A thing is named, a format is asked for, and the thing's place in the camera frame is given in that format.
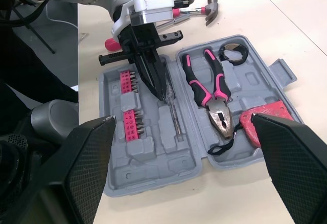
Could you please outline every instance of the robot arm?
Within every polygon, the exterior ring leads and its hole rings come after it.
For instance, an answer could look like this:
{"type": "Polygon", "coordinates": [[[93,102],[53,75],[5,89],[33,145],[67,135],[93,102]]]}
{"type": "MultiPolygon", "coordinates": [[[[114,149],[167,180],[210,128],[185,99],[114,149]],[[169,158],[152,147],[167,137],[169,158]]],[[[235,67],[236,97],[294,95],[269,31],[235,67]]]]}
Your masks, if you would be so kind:
{"type": "MultiPolygon", "coordinates": [[[[0,10],[13,5],[14,0],[0,0],[0,10]]],[[[25,4],[40,4],[49,0],[19,0],[25,4]]],[[[142,81],[159,100],[166,96],[166,76],[157,48],[174,44],[183,38],[177,31],[159,36],[155,23],[173,18],[172,9],[188,7],[194,0],[60,0],[69,3],[96,5],[108,10],[114,21],[111,33],[122,47],[122,52],[99,56],[101,65],[128,59],[135,63],[142,81]]],[[[0,20],[0,27],[16,24],[19,20],[0,20]]]]}

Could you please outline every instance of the black textured panel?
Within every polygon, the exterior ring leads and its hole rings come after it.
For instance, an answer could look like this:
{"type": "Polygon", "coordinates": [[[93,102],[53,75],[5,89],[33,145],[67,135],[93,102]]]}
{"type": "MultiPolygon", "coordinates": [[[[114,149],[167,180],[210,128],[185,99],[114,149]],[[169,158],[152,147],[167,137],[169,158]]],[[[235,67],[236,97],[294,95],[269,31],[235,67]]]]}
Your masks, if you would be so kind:
{"type": "MultiPolygon", "coordinates": [[[[23,150],[27,149],[27,139],[22,135],[11,134],[2,136],[0,137],[0,141],[7,141],[8,143],[12,143],[22,148],[23,150]]],[[[21,188],[22,179],[4,199],[0,199],[0,222],[6,215],[8,209],[10,209],[19,198],[22,190],[21,188]]]]}
{"type": "Polygon", "coordinates": [[[253,123],[269,175],[295,223],[324,223],[314,221],[326,204],[327,176],[323,165],[290,128],[263,119],[253,123]]]}
{"type": "Polygon", "coordinates": [[[5,140],[5,141],[7,141],[9,143],[12,143],[12,144],[14,144],[16,146],[19,146],[19,147],[23,148],[23,149],[27,148],[27,140],[26,140],[25,136],[22,136],[22,135],[12,134],[12,135],[9,135],[9,136],[2,137],[2,140],[5,140]]]}
{"type": "Polygon", "coordinates": [[[112,124],[96,128],[66,179],[74,209],[84,224],[93,223],[106,183],[113,134],[112,124]]]}

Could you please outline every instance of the gray plastic case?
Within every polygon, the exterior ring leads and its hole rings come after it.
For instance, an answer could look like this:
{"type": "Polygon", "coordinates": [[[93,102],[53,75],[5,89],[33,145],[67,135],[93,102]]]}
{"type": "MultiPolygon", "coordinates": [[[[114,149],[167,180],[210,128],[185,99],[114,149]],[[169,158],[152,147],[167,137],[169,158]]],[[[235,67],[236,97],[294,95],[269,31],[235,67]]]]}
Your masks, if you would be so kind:
{"type": "Polygon", "coordinates": [[[284,87],[296,81],[295,75],[282,59],[267,67],[249,40],[241,35],[222,38],[212,42],[180,50],[176,61],[161,55],[167,65],[183,141],[179,142],[169,107],[158,101],[141,82],[136,73],[139,93],[121,94],[120,72],[135,71],[135,65],[123,65],[106,70],[99,77],[100,117],[115,115],[117,126],[112,143],[107,183],[104,193],[108,196],[123,196],[157,189],[196,177],[202,169],[201,159],[208,157],[218,169],[244,167],[263,160],[260,148],[254,148],[243,130],[239,130],[233,147],[220,156],[207,155],[214,144],[225,144],[210,123],[205,108],[199,108],[194,93],[188,85],[180,58],[191,56],[193,72],[198,80],[213,91],[213,73],[203,56],[206,48],[217,56],[220,46],[236,42],[248,47],[249,55],[244,64],[233,66],[223,61],[225,81],[231,91],[228,107],[233,125],[239,122],[240,114],[250,108],[282,100],[295,121],[300,116],[283,92],[284,87]],[[145,132],[140,139],[126,143],[123,112],[140,110],[145,132]]]}

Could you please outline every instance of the table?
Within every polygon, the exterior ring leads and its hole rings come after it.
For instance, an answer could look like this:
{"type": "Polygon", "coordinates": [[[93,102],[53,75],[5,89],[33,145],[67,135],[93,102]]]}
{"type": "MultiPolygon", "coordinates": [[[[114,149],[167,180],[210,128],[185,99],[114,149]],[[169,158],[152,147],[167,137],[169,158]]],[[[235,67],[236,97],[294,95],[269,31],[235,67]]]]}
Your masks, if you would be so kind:
{"type": "MultiPolygon", "coordinates": [[[[158,49],[159,54],[175,57],[187,46],[217,38],[242,34],[249,38],[267,65],[283,58],[298,80],[285,92],[304,122],[324,141],[327,83],[327,56],[322,34],[313,31],[305,19],[293,20],[303,9],[294,0],[218,0],[219,17],[205,27],[204,18],[167,30],[181,30],[184,39],[158,49]]],[[[192,7],[206,0],[195,0],[192,7]]],[[[315,29],[319,24],[314,21],[315,29]]],[[[98,55],[106,54],[104,41],[110,38],[113,23],[106,10],[79,5],[79,32],[89,33],[79,45],[80,123],[99,117],[98,76],[107,68],[100,66],[98,55]]],[[[207,159],[197,178],[135,196],[102,196],[95,224],[101,223],[293,223],[269,178],[265,163],[219,171],[207,159]]]]}

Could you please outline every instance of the hammer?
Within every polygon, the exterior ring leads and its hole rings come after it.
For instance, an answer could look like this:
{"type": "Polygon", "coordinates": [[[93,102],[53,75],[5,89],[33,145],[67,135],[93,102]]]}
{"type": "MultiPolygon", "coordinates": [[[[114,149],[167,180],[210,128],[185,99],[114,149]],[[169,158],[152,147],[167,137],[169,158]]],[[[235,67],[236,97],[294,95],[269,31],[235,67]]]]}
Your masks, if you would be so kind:
{"type": "Polygon", "coordinates": [[[208,0],[208,5],[202,8],[180,8],[173,9],[173,16],[178,17],[181,14],[206,15],[205,25],[208,26],[218,15],[218,0],[208,0]]]}

